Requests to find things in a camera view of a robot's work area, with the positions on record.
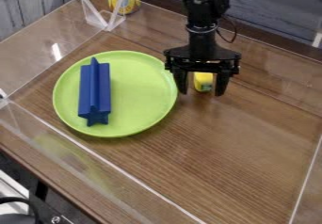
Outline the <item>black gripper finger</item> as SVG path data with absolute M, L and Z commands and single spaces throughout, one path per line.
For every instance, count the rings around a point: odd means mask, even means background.
M 182 94 L 188 93 L 189 80 L 188 80 L 188 71 L 177 69 L 174 71 L 174 78 L 178 86 L 178 90 Z
M 230 72 L 221 72 L 217 74 L 216 95 L 222 96 L 226 93 L 229 84 Z

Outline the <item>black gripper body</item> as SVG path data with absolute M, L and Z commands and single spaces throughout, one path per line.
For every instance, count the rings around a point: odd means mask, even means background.
M 206 52 L 194 52 L 189 45 L 168 49 L 165 68 L 176 72 L 213 72 L 238 74 L 242 55 L 217 45 Z

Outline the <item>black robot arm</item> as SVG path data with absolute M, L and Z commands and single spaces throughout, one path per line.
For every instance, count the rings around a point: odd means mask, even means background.
M 240 73 L 242 54 L 216 41 L 220 19 L 230 8 L 230 0 L 184 0 L 189 44 L 168 49 L 165 68 L 173 73 L 178 90 L 188 93 L 192 72 L 217 74 L 216 95 L 222 96 L 230 78 Z

